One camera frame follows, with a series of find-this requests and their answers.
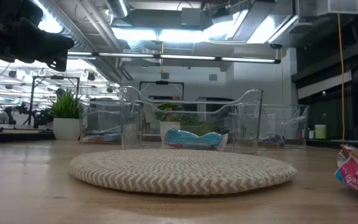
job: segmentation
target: yellow cable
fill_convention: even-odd
[[[338,11],[339,54],[342,68],[342,140],[345,140],[345,65],[342,51],[341,13]]]

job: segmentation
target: potted plant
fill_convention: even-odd
[[[158,106],[158,109],[162,111],[183,111],[180,105],[174,103],[163,103]],[[174,112],[156,112],[157,119],[160,120],[160,136],[162,142],[164,142],[165,134],[170,128],[180,129],[180,114]]]
[[[77,140],[80,136],[80,104],[71,91],[53,103],[53,133],[57,140]]]

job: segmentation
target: blue snack bag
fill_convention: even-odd
[[[169,129],[165,134],[163,143],[178,149],[217,149],[223,151],[226,147],[227,136],[228,134],[221,135],[218,133],[198,136],[188,131]]]

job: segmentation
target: fluorescent light fixture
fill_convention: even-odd
[[[247,43],[263,44],[275,33],[275,24],[272,17],[267,16],[266,19],[258,26]]]
[[[193,59],[193,60],[215,60],[215,57],[210,57],[210,56],[192,56],[192,55],[161,55],[161,58]]]
[[[79,98],[83,99],[86,97],[90,97],[90,98],[112,98],[114,100],[118,100],[118,96],[117,95],[82,95]]]
[[[31,93],[15,93],[15,92],[3,92],[3,91],[0,91],[0,95],[31,96]],[[56,96],[56,94],[54,94],[54,93],[34,93],[34,96]]]
[[[67,69],[74,68],[75,70],[92,70],[96,71],[96,67],[85,62],[83,59],[67,60]]]
[[[163,30],[158,37],[159,40],[174,43],[198,43],[208,40],[203,32],[192,30]]]
[[[111,28],[114,35],[121,40],[157,40],[157,35],[152,29],[121,29]]]
[[[96,57],[68,56],[69,60],[96,60]]]
[[[281,27],[267,42],[271,43],[278,36],[280,36],[286,29],[288,29],[296,20],[298,20],[298,16],[292,17],[283,27]]]
[[[203,31],[203,35],[209,39],[211,37],[220,37],[226,35],[231,27],[233,26],[234,21],[225,21],[213,24],[209,28]]]
[[[67,55],[74,55],[74,56],[92,56],[91,52],[68,52]]]
[[[226,34],[226,40],[234,37],[234,34],[236,34],[237,30],[240,28],[240,25],[242,24],[242,21],[244,21],[244,19],[246,18],[247,14],[248,9],[240,12],[240,14],[237,16],[236,21],[231,27],[231,30]]]
[[[38,0],[33,0],[33,2],[38,5],[38,7],[41,8],[41,10],[44,12],[44,16],[42,17],[38,28],[50,33],[60,33],[63,30],[63,27],[56,21],[56,19],[53,18],[53,16]]]
[[[154,58],[152,54],[99,53],[99,55],[108,57]]]
[[[262,59],[262,58],[232,58],[222,57],[224,62],[253,62],[253,63],[275,63],[274,59]]]

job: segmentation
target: white container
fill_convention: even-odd
[[[54,118],[53,133],[56,140],[77,140],[80,136],[80,120],[73,118]]]
[[[171,128],[180,130],[180,122],[160,121],[160,136],[161,136],[161,141],[163,143],[164,143],[164,139],[165,139],[165,134]]]
[[[314,139],[314,130],[309,130],[309,139]]]

